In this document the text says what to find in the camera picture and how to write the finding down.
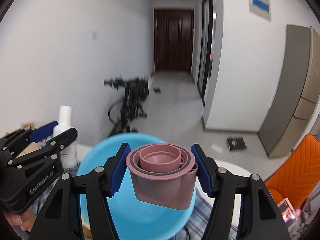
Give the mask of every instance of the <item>beige refrigerator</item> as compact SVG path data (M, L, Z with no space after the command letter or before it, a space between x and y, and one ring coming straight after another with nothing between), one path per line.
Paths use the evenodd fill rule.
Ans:
M319 95L320 36L312 27L287 25L278 88L258 133L269 157L292 151L314 113Z

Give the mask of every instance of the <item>gray tile floor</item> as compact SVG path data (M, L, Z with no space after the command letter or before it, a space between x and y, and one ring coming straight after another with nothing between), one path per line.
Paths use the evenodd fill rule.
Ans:
M203 105L189 75L157 72L152 85L159 87L161 94L151 91L144 103L148 118L133 121L132 126L139 132L184 147L199 143L207 156L239 165L262 179L268 178L287 159L269 159L257 134L203 131ZM237 135L243 136L247 149L230 152L226 136Z

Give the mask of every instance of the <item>human hand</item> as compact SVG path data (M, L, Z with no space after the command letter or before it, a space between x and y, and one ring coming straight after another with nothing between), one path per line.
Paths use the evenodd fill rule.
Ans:
M6 210L3 212L3 215L11 226L20 226L23 231L29 232L31 232L36 220L32 208L29 208L26 212L20 215Z

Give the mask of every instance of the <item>orange chair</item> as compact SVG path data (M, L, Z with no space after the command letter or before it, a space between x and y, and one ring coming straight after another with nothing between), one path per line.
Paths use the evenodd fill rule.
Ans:
M320 142L307 134L287 161L266 180L273 199L279 204L288 198L300 208L320 180Z

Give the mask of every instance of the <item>blue bowl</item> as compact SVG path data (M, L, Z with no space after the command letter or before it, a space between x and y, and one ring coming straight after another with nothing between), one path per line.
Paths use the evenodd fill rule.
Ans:
M77 175L88 174L97 166L116 155L122 143L130 144L131 149L150 143L164 141L146 134L125 133L105 139L82 161ZM195 206L193 193L187 210L175 210L145 203L136 199L129 169L127 169L119 192L107 198L113 222L121 240L167 240L177 234L188 222ZM81 215L89 222L86 196L81 194Z

